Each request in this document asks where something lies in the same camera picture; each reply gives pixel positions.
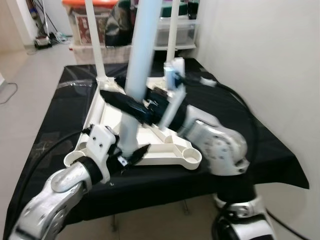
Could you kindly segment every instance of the floor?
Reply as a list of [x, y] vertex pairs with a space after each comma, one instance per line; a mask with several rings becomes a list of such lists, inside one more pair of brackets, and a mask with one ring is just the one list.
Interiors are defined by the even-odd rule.
[[[17, 180], [57, 87], [63, 67], [76, 64], [67, 45], [38, 51], [0, 55], [0, 72], [18, 84], [17, 93], [0, 105], [0, 234]], [[215, 216], [212, 197], [188, 199], [189, 215], [182, 202], [149, 207], [116, 215], [118, 230], [112, 232], [111, 217], [69, 225], [59, 240], [209, 240]]]

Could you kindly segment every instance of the table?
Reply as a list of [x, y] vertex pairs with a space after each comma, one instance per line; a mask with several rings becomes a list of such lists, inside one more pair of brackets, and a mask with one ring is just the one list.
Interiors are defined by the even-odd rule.
[[[127, 68], [127, 64], [105, 66], [110, 77], [125, 75]], [[185, 68], [187, 73], [214, 78], [194, 59], [186, 59]], [[153, 63], [150, 76], [163, 76], [163, 62]], [[59, 138], [82, 129], [97, 88], [95, 79], [94, 65], [73, 65], [64, 68], [8, 206], [5, 232], [16, 207], [21, 182], [34, 160]], [[218, 88], [187, 87], [186, 91], [189, 104], [216, 116], [225, 127], [236, 130], [245, 137], [249, 156], [252, 149], [252, 133], [242, 105], [231, 94]], [[262, 123], [258, 123], [258, 128], [260, 136], [256, 164], [253, 167], [254, 182], [278, 182], [308, 189], [309, 182], [295, 155]], [[70, 139], [43, 160], [26, 188], [23, 205], [41, 191], [45, 180], [51, 174], [65, 167], [63, 159], [74, 149], [78, 138], [79, 136], [75, 136]], [[202, 159], [199, 168], [193, 171], [172, 165], [135, 166], [121, 176], [112, 176], [110, 182], [105, 185], [95, 185], [72, 209], [65, 223], [72, 224], [167, 204], [211, 194], [216, 190], [215, 177], [209, 173], [208, 161], [205, 158]]]

